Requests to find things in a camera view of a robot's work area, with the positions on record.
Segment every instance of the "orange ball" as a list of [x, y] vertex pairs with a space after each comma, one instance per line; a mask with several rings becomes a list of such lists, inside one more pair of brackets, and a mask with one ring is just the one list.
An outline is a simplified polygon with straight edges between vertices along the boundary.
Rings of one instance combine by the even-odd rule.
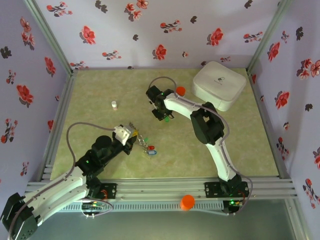
[[193, 196], [185, 195], [180, 202], [180, 207], [183, 211], [189, 211], [195, 206], [195, 204], [196, 200]]
[[183, 86], [178, 86], [175, 92], [183, 97], [186, 94], [186, 89]]

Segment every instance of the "floral wallpaper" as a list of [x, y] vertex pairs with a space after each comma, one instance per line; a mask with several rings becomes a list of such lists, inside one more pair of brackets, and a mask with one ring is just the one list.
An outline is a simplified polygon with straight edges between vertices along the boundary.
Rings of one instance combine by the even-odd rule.
[[246, 68], [279, 0], [36, 2], [72, 69], [136, 69]]
[[[1, 7], [0, 214], [8, 197], [23, 195], [34, 180], [67, 79], [24, 2]], [[2, 224], [0, 239], [7, 239]]]
[[273, 146], [293, 179], [313, 239], [320, 236], [319, 10], [317, 0], [293, 1], [252, 71]]

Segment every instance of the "small white bottle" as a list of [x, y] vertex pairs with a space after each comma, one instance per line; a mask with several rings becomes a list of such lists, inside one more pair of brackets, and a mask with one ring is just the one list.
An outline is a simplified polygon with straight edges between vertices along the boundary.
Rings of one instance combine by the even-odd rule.
[[117, 110], [118, 109], [118, 105], [117, 105], [116, 101], [112, 101], [111, 105], [112, 105], [113, 110]]

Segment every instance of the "white box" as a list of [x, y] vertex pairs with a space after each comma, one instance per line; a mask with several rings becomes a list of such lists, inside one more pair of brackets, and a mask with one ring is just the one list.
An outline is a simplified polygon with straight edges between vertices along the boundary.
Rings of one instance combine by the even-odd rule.
[[194, 77], [192, 93], [217, 110], [227, 111], [238, 99], [246, 86], [244, 76], [218, 62], [207, 63]]

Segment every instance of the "gray cable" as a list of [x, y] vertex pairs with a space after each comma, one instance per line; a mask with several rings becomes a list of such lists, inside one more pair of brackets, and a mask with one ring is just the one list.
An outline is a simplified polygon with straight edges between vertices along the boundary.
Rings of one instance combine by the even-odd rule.
[[230, 213], [213, 211], [213, 210], [197, 209], [196, 211], [197, 212], [202, 212], [202, 213], [208, 213], [208, 214], [216, 214], [216, 215], [225, 216], [225, 217], [228, 217], [230, 215]]
[[10, 224], [9, 227], [9, 231], [8, 231], [8, 238], [7, 240], [11, 240], [11, 233], [14, 229], [15, 223], [17, 221], [18, 216], [21, 214], [21, 212], [37, 197], [39, 197], [41, 194], [43, 194], [44, 192], [48, 191], [49, 189], [52, 189], [53, 187], [57, 186], [59, 183], [61, 183], [62, 181], [66, 180], [74, 171], [75, 169], [75, 165], [76, 165], [76, 156], [74, 154], [74, 151], [72, 150], [71, 146], [70, 146], [70, 142], [69, 142], [69, 131], [70, 129], [75, 126], [75, 125], [88, 125], [88, 126], [92, 126], [92, 127], [96, 127], [98, 129], [102, 129], [102, 130], [107, 130], [107, 131], [114, 131], [114, 128], [106, 128], [106, 127], [102, 127], [102, 126], [98, 126], [92, 123], [88, 123], [88, 122], [75, 122], [73, 124], [71, 124], [67, 131], [66, 131], [66, 144], [71, 152], [72, 158], [73, 158], [73, 163], [72, 163], [72, 167], [70, 169], [70, 171], [66, 174], [66, 176], [64, 178], [62, 178], [61, 180], [57, 181], [56, 183], [52, 184], [51, 186], [46, 187], [45, 189], [43, 189], [42, 191], [38, 192], [37, 194], [35, 194], [32, 198], [30, 198], [29, 201], [27, 201], [14, 215], [12, 222]]
[[186, 98], [181, 98], [177, 93], [176, 93], [176, 89], [177, 89], [177, 84], [175, 82], [175, 80], [173, 80], [171, 77], [168, 77], [168, 76], [159, 76], [159, 77], [156, 77], [155, 79], [153, 79], [150, 84], [149, 84], [149, 87], [148, 89], [151, 87], [152, 83], [154, 83], [156, 80], [158, 79], [169, 79], [170, 81], [173, 82], [174, 84], [174, 90], [173, 90], [173, 94], [174, 96], [177, 98], [177, 99], [180, 99], [181, 101], [185, 102], [185, 103], [189, 103], [189, 104], [192, 104], [194, 105], [195, 107], [198, 107], [198, 108], [201, 108], [201, 109], [204, 109], [206, 111], [209, 111], [210, 113], [213, 113], [214, 115], [216, 115], [218, 118], [221, 119], [221, 121], [223, 122], [224, 126], [225, 126], [225, 129], [227, 130], [227, 133], [224, 135], [224, 137], [221, 139], [220, 143], [219, 143], [219, 146], [221, 147], [221, 151], [222, 151], [222, 154], [224, 156], [224, 158], [226, 159], [227, 163], [228, 163], [228, 167], [230, 167], [232, 169], [232, 171], [234, 171], [236, 174], [240, 175], [241, 177], [245, 178], [245, 179], [248, 179], [248, 181], [250, 182], [250, 191], [249, 191], [249, 195], [248, 197], [246, 198], [244, 204], [242, 205], [242, 207], [236, 212], [237, 214], [239, 214], [244, 208], [245, 206], [247, 205], [247, 202], [248, 200], [250, 199], [251, 197], [251, 194], [252, 194], [252, 191], [253, 191], [253, 188], [254, 188], [254, 183], [252, 182], [252, 180], [248, 177], [248, 176], [245, 176], [243, 175], [242, 173], [240, 173], [239, 171], [237, 171], [234, 167], [232, 167], [231, 163], [229, 162], [228, 158], [227, 158], [227, 155], [225, 153], [225, 150], [224, 148], [222, 147], [223, 146], [223, 142], [225, 141], [225, 139], [229, 136], [230, 134], [230, 127], [227, 123], [227, 121], [221, 116], [219, 115], [217, 112], [211, 110], [210, 108], [207, 108], [207, 107], [204, 107], [202, 105], [200, 105], [199, 103], [196, 103], [196, 102], [193, 102], [193, 101], [190, 101]]
[[104, 201], [104, 200], [101, 200], [101, 199], [95, 199], [95, 198], [88, 198], [88, 197], [85, 197], [85, 198], [82, 198], [81, 200], [87, 200], [87, 201], [91, 201], [91, 202], [100, 202], [100, 203], [103, 203], [103, 204], [107, 204], [109, 205], [111, 208], [107, 211], [103, 211], [103, 212], [100, 212], [100, 213], [97, 213], [97, 214], [94, 214], [93, 215], [85, 215], [84, 211], [82, 210], [81, 208], [81, 212], [83, 215], [85, 215], [87, 218], [95, 218], [95, 217], [98, 217], [98, 216], [101, 216], [101, 215], [104, 215], [104, 214], [107, 214], [107, 213], [110, 213], [113, 209], [114, 209], [114, 206], [108, 202], [108, 201]]

